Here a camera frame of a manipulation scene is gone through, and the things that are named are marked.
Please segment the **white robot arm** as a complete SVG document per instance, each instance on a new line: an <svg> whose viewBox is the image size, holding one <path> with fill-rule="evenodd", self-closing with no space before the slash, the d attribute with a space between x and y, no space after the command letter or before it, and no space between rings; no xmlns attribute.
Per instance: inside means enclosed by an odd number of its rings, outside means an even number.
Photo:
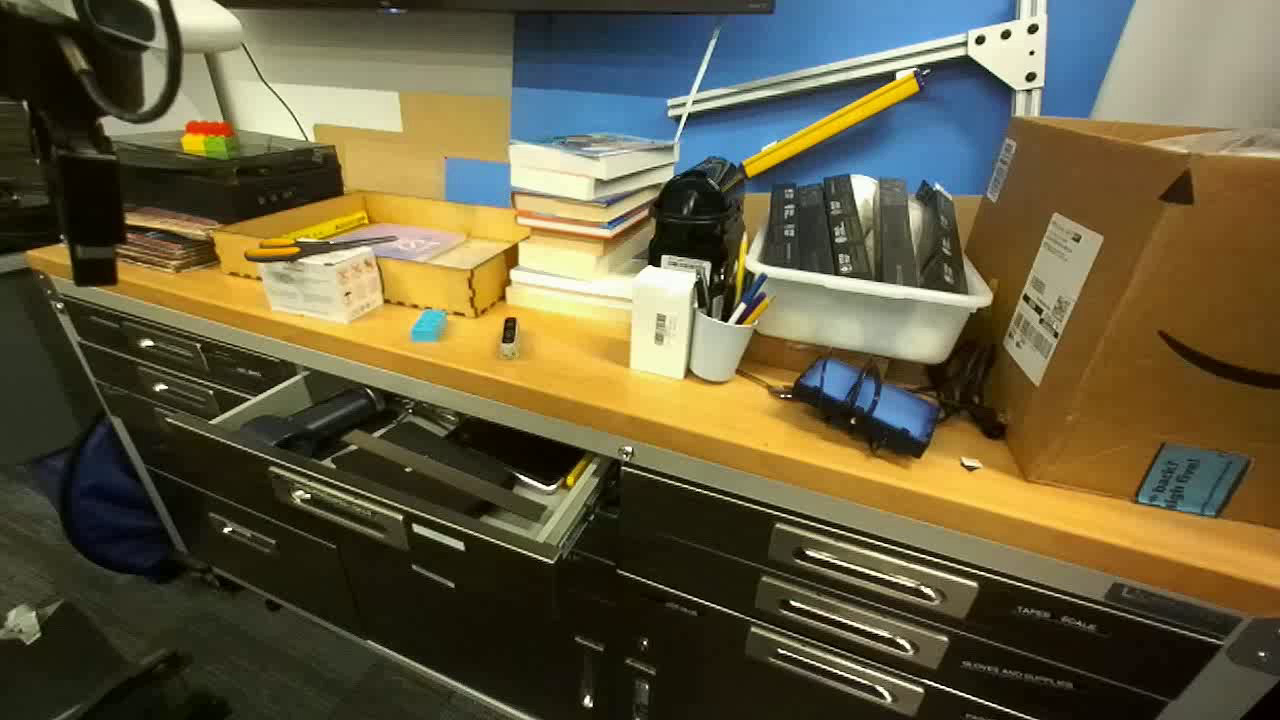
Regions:
<svg viewBox="0 0 1280 720"><path fill-rule="evenodd" d="M0 95L29 112L71 281L117 281L118 161L102 117L159 119L188 52L231 52L245 23L220 0L0 0Z"/></svg>

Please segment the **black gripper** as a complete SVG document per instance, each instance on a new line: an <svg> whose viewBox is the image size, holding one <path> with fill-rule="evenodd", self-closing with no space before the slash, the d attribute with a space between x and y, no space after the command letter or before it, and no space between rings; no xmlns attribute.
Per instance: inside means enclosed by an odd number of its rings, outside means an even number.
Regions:
<svg viewBox="0 0 1280 720"><path fill-rule="evenodd" d="M102 289L117 281L123 244L118 165L98 119L80 109L33 109L46 196L67 244L71 281Z"/></svg>

